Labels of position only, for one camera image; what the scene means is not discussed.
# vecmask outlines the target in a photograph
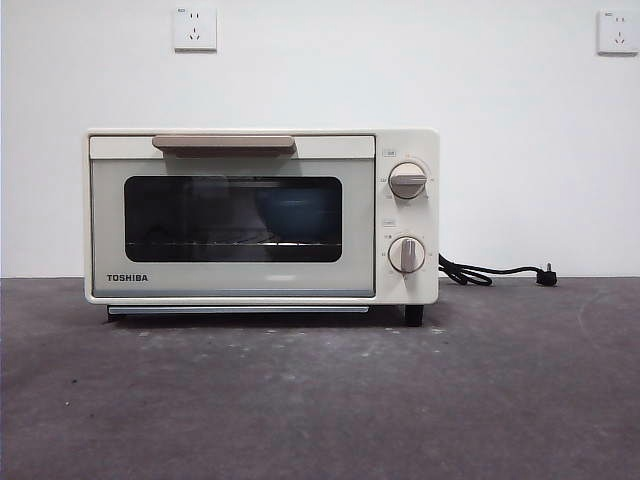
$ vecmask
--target oven door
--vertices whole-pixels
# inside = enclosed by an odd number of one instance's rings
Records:
[[[180,137],[91,138],[95,297],[374,295],[373,137]]]

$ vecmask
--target white knob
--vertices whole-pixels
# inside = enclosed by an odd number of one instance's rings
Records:
[[[389,261],[400,273],[413,273],[424,264],[424,247],[413,237],[400,237],[389,247]]]
[[[410,199],[417,197],[424,190],[427,176],[424,170],[415,163],[401,163],[391,170],[389,186],[396,197]]]

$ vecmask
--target control panel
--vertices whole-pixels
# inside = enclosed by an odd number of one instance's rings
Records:
[[[376,137],[376,291],[385,302],[437,298],[438,148],[430,130]]]

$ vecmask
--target oven foot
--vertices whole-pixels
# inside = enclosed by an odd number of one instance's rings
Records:
[[[424,305],[405,305],[404,322],[407,327],[421,327]]]
[[[126,316],[127,315],[124,313],[111,313],[109,311],[109,307],[107,306],[107,322],[106,323],[119,322],[120,320],[124,320]]]

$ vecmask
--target glass window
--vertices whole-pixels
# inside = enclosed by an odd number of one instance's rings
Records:
[[[342,184],[333,177],[136,176],[124,186],[134,262],[335,262]]]

